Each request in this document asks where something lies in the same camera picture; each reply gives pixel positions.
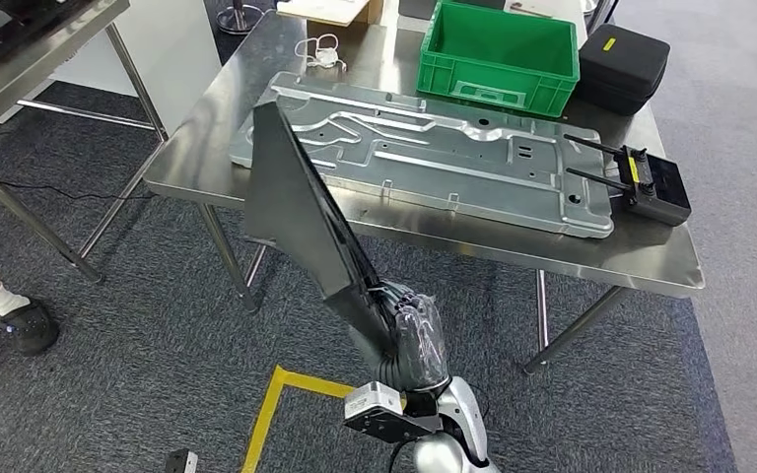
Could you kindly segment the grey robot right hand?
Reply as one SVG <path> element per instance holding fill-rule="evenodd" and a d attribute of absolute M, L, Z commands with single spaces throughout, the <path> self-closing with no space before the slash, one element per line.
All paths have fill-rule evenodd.
<path fill-rule="evenodd" d="M 447 349 L 435 299 L 389 281 L 371 294 L 389 322 L 393 343 L 378 357 L 378 380 L 398 391 L 426 391 L 445 384 Z"/>

